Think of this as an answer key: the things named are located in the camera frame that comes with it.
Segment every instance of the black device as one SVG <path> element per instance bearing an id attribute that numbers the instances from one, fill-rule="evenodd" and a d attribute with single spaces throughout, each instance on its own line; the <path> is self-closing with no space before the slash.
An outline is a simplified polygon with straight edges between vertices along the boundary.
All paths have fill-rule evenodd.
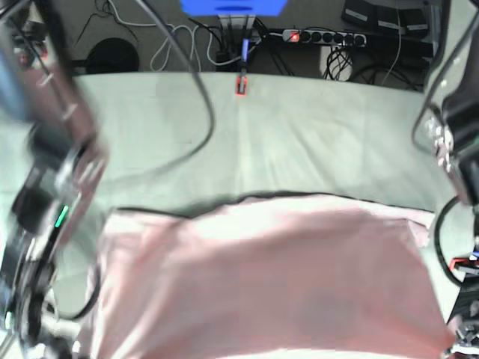
<path id="1" fill-rule="evenodd" d="M 479 29 L 472 43 L 479 41 Z M 449 176 L 463 203 L 479 206 L 479 48 L 472 46 L 457 89 L 442 103 L 442 122 L 454 144 Z"/>
<path id="2" fill-rule="evenodd" d="M 45 24 L 36 21 L 27 21 L 23 31 L 28 39 L 37 42 L 45 41 L 48 32 Z"/>
<path id="3" fill-rule="evenodd" d="M 392 7 L 378 6 L 377 12 L 377 30 L 383 34 L 401 35 L 406 34 L 405 20 L 399 12 L 399 19 L 397 18 L 397 9 Z"/>
<path id="4" fill-rule="evenodd" d="M 365 0 L 346 0 L 341 18 L 368 30 L 376 30 L 376 7 Z"/>
<path id="5" fill-rule="evenodd" d="M 424 37 L 429 33 L 429 25 L 422 9 L 406 9 L 400 11 L 406 26 L 406 34 Z"/>

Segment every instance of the pink cloth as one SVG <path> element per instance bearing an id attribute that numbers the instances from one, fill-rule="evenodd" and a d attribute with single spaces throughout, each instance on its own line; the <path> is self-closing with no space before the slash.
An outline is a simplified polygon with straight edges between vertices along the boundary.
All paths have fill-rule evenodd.
<path id="1" fill-rule="evenodd" d="M 194 220 L 116 212 L 82 348 L 93 358 L 437 358 L 453 338 L 415 246 L 432 219 L 333 196 L 249 200 Z"/>

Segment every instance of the gray floor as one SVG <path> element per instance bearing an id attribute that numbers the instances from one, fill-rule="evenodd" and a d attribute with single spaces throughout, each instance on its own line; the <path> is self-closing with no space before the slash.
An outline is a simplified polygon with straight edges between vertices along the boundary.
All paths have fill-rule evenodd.
<path id="1" fill-rule="evenodd" d="M 101 19 L 95 17 L 91 20 L 82 39 L 74 46 L 79 34 L 81 33 L 88 17 L 95 11 L 95 0 L 56 0 L 58 8 L 65 19 L 67 28 L 67 39 L 70 44 L 73 57 L 75 59 L 85 58 L 92 47 L 99 41 L 109 37 L 122 37 L 134 43 L 135 40 L 131 34 L 121 26 L 115 24 L 114 20 L 109 17 Z M 120 15 L 124 20 L 129 22 L 151 22 L 150 19 L 135 3 L 135 0 L 113 0 L 118 8 Z M 165 20 L 173 25 L 193 24 L 188 21 L 188 16 L 181 10 L 180 0 L 150 0 L 153 6 L 162 14 Z M 395 0 L 375 0 L 378 4 L 389 6 L 395 5 Z M 398 0 L 400 7 L 422 5 L 421 0 Z M 344 0 L 289 0 L 280 16 L 263 18 L 268 27 L 286 28 L 296 26 L 304 28 L 306 26 L 323 26 L 340 31 L 352 28 L 351 24 L 347 24 L 341 20 L 341 11 L 344 6 Z M 215 17 L 197 18 L 198 21 L 208 25 L 217 23 Z M 140 56 L 140 70 L 149 70 L 149 62 L 152 55 L 159 48 L 165 37 L 155 28 L 132 28 L 135 35 L 139 39 L 138 53 Z M 190 39 L 186 32 L 180 32 L 179 38 L 183 46 L 190 46 Z M 204 71 L 214 70 L 214 66 L 210 64 L 206 58 L 206 47 L 209 35 L 206 31 L 200 31 L 198 34 L 197 44 Z M 309 49 L 307 51 L 295 51 L 285 55 L 285 60 L 291 65 L 298 76 L 317 77 L 318 71 L 319 49 Z M 267 56 L 258 56 L 259 64 L 255 66 L 262 73 L 277 73 L 270 60 L 261 60 Z M 175 61 L 172 55 L 167 70 L 183 70 L 178 61 Z"/>

